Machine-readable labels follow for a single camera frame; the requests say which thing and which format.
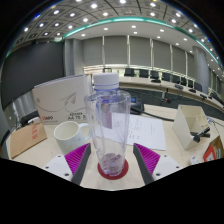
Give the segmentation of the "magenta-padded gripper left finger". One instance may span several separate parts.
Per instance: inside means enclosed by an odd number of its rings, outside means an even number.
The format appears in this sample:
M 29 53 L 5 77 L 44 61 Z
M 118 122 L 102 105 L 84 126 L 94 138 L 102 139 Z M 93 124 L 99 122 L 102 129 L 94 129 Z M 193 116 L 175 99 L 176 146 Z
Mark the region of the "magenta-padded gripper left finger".
M 43 169 L 79 185 L 82 181 L 90 154 L 91 144 L 87 143 L 66 155 L 56 155 L 43 166 Z

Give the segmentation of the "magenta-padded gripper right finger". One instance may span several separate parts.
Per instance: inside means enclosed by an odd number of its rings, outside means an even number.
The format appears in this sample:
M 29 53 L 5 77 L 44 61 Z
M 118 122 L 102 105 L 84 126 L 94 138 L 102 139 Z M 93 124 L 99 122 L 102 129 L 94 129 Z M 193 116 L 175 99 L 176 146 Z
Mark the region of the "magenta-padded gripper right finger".
M 182 169 L 182 167 L 167 154 L 159 155 L 151 149 L 135 143 L 133 153 L 145 184 L 152 183 Z

